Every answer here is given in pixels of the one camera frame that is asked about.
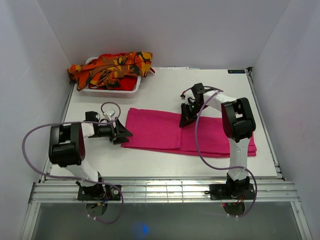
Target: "pink cloth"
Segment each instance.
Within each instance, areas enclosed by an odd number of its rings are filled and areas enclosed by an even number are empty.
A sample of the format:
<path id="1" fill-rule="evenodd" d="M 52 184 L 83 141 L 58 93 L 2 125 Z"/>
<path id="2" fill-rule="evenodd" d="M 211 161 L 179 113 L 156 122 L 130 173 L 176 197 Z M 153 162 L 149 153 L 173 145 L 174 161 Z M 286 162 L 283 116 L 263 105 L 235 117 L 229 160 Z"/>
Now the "pink cloth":
<path id="1" fill-rule="evenodd" d="M 124 148 L 197 156 L 195 123 L 179 127 L 180 114 L 130 108 L 125 127 L 133 133 Z M 198 141 L 205 157 L 226 158 L 230 156 L 229 140 L 226 137 L 221 118 L 200 117 Z M 256 145 L 252 137 L 248 156 L 256 156 Z"/>

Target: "folded pink towel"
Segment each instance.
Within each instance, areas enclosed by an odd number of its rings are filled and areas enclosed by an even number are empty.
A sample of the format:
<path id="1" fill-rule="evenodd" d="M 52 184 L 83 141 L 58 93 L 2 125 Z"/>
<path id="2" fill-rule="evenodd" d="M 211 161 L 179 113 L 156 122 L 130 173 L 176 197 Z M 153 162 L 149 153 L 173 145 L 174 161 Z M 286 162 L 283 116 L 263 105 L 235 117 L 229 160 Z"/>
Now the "folded pink towel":
<path id="1" fill-rule="evenodd" d="M 197 156 L 195 123 L 179 128 L 180 114 L 130 108 L 125 127 L 133 133 L 124 148 Z M 198 140 L 202 154 L 212 158 L 230 156 L 229 140 L 221 118 L 200 117 Z M 257 148 L 252 137 L 248 156 L 256 156 Z"/>

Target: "camouflage fabric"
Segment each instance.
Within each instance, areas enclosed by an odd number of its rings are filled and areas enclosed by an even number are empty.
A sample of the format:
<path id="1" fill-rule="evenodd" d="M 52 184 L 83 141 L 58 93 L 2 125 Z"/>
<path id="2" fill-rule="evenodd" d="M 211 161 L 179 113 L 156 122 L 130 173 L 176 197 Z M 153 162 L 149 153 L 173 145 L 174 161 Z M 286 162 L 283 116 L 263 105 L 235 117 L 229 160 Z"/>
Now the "camouflage fabric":
<path id="1" fill-rule="evenodd" d="M 81 91 L 89 83 L 97 87 L 119 88 L 119 79 L 124 76 L 146 77 L 152 62 L 150 52 L 129 52 L 120 56 L 103 54 L 84 65 L 73 64 L 68 68 L 70 80 L 76 82 Z"/>

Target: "black label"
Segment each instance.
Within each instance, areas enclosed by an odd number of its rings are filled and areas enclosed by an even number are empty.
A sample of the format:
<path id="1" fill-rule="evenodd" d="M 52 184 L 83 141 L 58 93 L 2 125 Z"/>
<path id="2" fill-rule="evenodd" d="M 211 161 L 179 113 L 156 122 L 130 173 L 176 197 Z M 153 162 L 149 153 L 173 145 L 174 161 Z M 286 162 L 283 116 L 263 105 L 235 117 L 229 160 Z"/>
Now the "black label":
<path id="1" fill-rule="evenodd" d="M 228 74 L 245 74 L 245 70 L 228 70 Z"/>

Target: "white table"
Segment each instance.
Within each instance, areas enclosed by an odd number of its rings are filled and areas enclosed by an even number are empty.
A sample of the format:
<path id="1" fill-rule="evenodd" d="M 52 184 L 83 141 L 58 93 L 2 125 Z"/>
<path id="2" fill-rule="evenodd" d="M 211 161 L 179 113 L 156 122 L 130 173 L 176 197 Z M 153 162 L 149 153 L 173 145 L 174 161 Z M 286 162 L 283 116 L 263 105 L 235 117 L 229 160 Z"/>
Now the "white table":
<path id="1" fill-rule="evenodd" d="M 259 117 L 256 103 L 246 74 L 228 74 L 227 70 L 157 70 L 155 75 L 141 80 L 135 98 L 91 97 L 78 92 L 74 87 L 65 121 L 83 121 L 85 112 L 100 112 L 104 102 L 113 101 L 120 105 L 120 121 L 126 123 L 130 108 L 151 109 L 180 113 L 183 90 L 196 83 L 213 86 L 224 90 L 227 96 L 248 98 L 256 122 L 254 140 L 257 155 L 248 158 L 248 169 L 256 177 L 275 177 L 277 175 L 267 138 Z M 117 109 L 105 105 L 104 110 Z M 221 117 L 213 108 L 203 111 L 203 116 Z M 213 170 L 207 167 L 198 156 L 163 153 L 139 149 L 122 148 L 112 145 L 106 138 L 85 139 L 86 159 L 103 177 L 120 178 L 210 178 L 225 177 L 227 171 Z M 217 167 L 228 167 L 229 158 L 206 158 Z M 53 175 L 71 176 L 71 174 L 54 165 Z"/>

